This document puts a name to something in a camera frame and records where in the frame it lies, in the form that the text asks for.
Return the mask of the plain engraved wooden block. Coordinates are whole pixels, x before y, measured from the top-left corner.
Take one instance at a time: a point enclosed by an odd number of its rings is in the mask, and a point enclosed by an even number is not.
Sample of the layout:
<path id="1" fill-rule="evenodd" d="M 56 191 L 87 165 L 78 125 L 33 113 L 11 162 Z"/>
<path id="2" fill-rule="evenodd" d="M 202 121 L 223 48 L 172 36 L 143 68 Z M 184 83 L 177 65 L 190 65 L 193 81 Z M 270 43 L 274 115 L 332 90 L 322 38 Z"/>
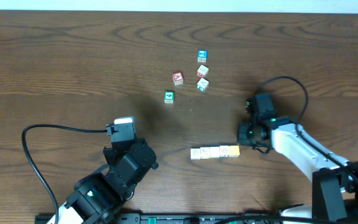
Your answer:
<path id="1" fill-rule="evenodd" d="M 211 157 L 210 147 L 200 148 L 200 159 L 209 159 Z"/>

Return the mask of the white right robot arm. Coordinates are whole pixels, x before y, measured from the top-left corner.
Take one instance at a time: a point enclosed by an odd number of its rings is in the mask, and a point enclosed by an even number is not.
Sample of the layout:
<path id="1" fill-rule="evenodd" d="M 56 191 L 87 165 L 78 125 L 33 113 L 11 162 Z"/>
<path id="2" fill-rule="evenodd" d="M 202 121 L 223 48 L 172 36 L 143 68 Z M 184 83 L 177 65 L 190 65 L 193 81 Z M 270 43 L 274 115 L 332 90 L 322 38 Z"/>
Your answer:
<path id="1" fill-rule="evenodd" d="M 358 223 L 358 161 L 341 157 L 310 136 L 295 120 L 279 116 L 267 93 L 247 99 L 250 120 L 238 129 L 238 143 L 291 161 L 312 183 L 312 204 L 278 211 L 287 218 Z"/>

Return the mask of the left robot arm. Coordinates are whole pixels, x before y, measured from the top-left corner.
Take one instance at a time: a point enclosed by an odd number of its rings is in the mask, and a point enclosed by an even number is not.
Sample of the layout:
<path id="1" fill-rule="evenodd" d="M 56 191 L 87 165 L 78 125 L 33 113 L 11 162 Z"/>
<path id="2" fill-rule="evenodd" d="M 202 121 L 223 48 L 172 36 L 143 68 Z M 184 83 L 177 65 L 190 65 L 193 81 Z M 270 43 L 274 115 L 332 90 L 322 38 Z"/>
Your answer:
<path id="1" fill-rule="evenodd" d="M 116 223 L 116 214 L 134 196 L 157 156 L 145 139 L 112 143 L 103 149 L 107 164 L 79 180 L 49 223 Z"/>

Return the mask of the plain block blue side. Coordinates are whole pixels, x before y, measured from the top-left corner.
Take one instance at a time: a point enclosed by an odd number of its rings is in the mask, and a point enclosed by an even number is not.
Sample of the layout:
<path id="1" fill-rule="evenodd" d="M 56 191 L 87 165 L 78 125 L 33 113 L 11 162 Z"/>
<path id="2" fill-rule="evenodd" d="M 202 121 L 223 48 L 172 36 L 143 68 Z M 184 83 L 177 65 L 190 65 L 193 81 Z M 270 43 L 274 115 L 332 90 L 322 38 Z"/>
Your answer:
<path id="1" fill-rule="evenodd" d="M 201 159 L 201 149 L 200 148 L 191 148 L 190 149 L 190 158 L 191 158 L 191 160 Z"/>

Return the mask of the yellow wooden block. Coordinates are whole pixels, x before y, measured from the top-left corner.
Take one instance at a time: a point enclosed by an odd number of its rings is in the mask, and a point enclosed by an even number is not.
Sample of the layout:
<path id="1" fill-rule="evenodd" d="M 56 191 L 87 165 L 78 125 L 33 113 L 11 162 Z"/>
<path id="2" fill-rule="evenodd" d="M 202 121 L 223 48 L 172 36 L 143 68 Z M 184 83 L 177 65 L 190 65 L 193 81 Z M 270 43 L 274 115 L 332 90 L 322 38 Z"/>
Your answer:
<path id="1" fill-rule="evenodd" d="M 239 157 L 239 155 L 240 155 L 240 148 L 238 145 L 229 146 L 229 157 Z"/>

